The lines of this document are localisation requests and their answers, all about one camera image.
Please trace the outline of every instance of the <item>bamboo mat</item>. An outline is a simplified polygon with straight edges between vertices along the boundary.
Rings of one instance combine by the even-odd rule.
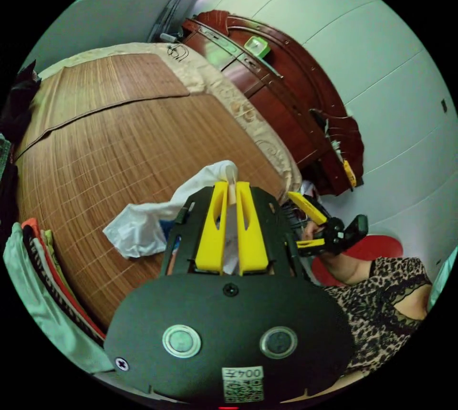
[[[187,96],[189,90],[155,54],[127,54],[64,67],[44,79],[19,156],[52,130],[131,101]]]
[[[163,202],[206,165],[229,159],[239,179],[279,198],[285,181],[212,95],[131,103],[53,131],[19,160],[21,221],[51,229],[69,284],[102,326],[157,277],[163,255],[125,260],[102,229],[128,203]]]

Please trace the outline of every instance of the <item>woman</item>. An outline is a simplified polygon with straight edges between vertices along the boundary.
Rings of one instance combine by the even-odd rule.
[[[303,240],[321,228],[310,221]],[[432,284],[418,258],[361,261],[346,254],[319,256],[345,286],[325,287],[348,316],[356,346],[344,376],[327,390],[291,401],[310,399],[343,388],[378,369],[405,345],[427,315]]]

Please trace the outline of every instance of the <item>pillow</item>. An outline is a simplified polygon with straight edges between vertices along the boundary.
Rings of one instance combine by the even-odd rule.
[[[448,257],[448,259],[442,264],[442,267],[437,275],[433,283],[433,288],[431,289],[431,294],[428,300],[428,311],[434,306],[437,301],[437,298],[440,296],[440,293],[444,289],[445,283],[447,282],[448,276],[452,271],[453,264],[455,262],[455,258],[458,253],[458,246],[454,249],[452,254]]]

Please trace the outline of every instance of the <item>green cloth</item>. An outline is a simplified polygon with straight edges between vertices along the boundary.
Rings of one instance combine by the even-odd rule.
[[[11,143],[0,133],[0,180],[10,158]]]
[[[439,274],[433,283],[433,287],[431,289],[431,294],[428,300],[428,311],[434,306],[437,302],[440,293],[445,287],[445,283],[447,282],[448,276],[452,271],[453,264],[455,262],[456,256],[458,253],[458,246],[454,249],[452,254],[448,257],[448,259],[443,263],[442,267],[440,268]]]
[[[37,276],[22,241],[22,228],[18,222],[13,225],[3,260],[22,303],[53,345],[87,373],[113,370],[103,348],[76,327]]]

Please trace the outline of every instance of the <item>qr code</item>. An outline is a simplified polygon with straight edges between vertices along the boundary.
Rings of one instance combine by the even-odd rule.
[[[262,379],[229,381],[224,380],[226,403],[258,402],[264,400]]]

